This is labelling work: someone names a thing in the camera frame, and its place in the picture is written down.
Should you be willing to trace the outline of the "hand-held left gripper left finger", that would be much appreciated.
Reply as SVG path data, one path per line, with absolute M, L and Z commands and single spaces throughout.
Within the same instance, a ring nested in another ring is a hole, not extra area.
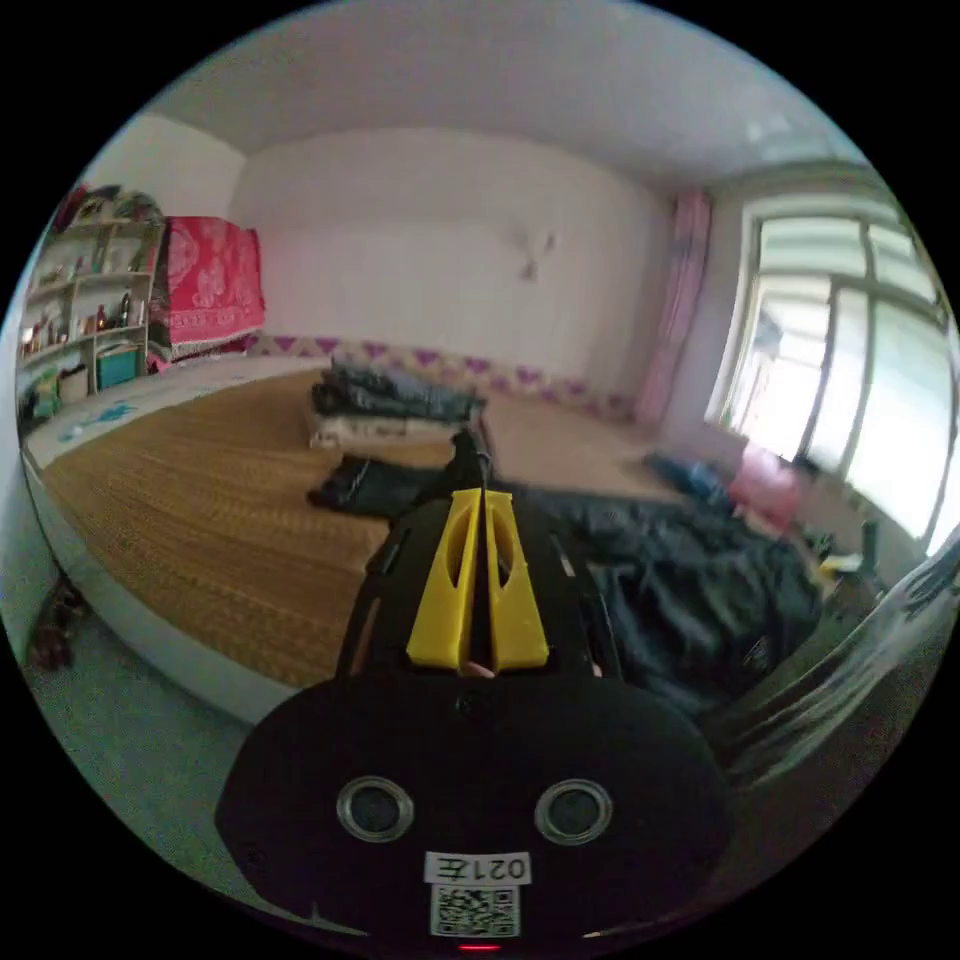
M 478 490 L 452 494 L 406 654 L 413 666 L 461 669 L 470 646 L 478 558 Z

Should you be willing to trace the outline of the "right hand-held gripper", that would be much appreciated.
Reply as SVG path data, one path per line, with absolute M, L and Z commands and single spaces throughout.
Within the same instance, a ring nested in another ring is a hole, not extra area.
M 861 542 L 858 551 L 848 554 L 830 554 L 818 565 L 818 579 L 824 584 L 855 588 L 870 600 L 879 600 L 884 585 L 878 572 L 879 528 L 876 520 L 861 524 Z

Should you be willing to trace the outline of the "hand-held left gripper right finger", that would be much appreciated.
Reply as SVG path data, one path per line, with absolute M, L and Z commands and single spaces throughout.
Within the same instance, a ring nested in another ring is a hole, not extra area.
M 496 672 L 544 668 L 549 647 L 512 504 L 484 493 L 490 644 Z

